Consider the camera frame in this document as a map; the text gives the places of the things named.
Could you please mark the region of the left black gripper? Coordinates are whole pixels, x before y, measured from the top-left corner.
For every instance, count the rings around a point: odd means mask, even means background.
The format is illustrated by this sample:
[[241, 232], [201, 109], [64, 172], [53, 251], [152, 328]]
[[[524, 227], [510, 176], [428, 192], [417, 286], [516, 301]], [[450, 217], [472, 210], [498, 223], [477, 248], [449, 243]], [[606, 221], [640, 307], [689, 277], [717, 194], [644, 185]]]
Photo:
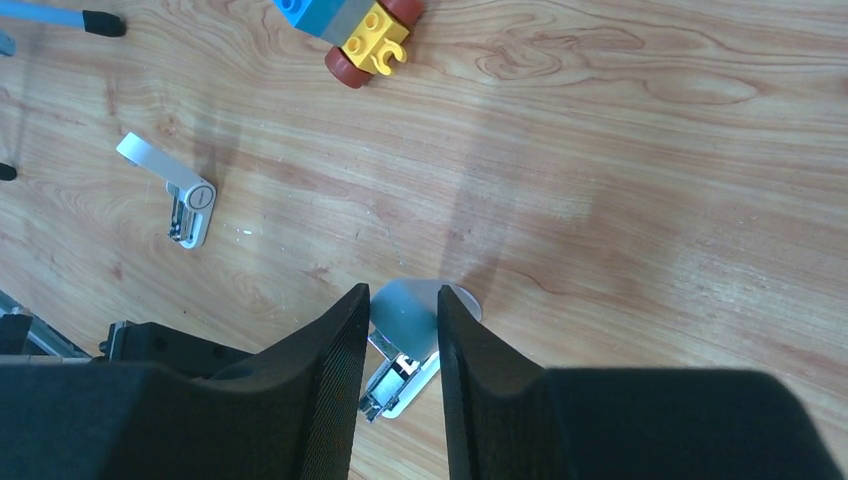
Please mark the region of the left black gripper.
[[106, 361], [158, 363], [190, 378], [210, 378], [252, 356], [155, 322], [115, 322], [98, 349]]

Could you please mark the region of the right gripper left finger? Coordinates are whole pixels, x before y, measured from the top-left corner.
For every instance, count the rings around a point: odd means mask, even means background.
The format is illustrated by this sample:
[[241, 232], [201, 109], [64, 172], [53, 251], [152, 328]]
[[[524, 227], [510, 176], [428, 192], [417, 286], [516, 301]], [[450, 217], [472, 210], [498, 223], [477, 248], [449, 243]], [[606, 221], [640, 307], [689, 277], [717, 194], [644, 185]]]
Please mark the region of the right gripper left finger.
[[344, 479], [370, 291], [207, 379], [148, 362], [1, 369], [5, 479]]

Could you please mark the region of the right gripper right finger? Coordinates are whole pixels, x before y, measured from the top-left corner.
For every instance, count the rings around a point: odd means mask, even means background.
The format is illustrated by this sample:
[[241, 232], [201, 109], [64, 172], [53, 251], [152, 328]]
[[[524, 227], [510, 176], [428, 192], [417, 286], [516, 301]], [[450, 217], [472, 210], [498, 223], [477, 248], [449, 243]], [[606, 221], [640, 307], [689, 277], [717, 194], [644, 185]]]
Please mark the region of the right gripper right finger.
[[544, 368], [438, 295], [453, 479], [838, 479], [798, 398], [752, 370]]

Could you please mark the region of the grey white stapler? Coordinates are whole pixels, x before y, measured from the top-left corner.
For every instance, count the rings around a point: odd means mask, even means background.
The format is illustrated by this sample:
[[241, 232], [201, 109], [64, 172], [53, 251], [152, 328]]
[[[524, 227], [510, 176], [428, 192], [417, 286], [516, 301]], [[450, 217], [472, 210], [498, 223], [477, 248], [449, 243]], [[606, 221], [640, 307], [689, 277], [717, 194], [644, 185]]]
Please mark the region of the grey white stapler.
[[368, 341], [384, 361], [368, 380], [359, 402], [367, 422], [398, 417], [439, 372], [438, 294], [447, 285], [480, 321], [482, 308], [476, 297], [441, 279], [395, 279], [371, 298], [374, 329]]

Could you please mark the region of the small white stapler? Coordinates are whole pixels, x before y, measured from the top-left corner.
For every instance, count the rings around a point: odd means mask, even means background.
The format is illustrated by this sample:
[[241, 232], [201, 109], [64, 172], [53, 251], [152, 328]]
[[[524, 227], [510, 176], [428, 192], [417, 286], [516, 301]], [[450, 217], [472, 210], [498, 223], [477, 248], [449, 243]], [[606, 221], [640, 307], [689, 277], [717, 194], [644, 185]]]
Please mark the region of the small white stapler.
[[168, 237], [185, 249], [202, 246], [217, 200], [216, 187], [135, 133], [127, 133], [116, 151], [165, 180], [173, 200]]

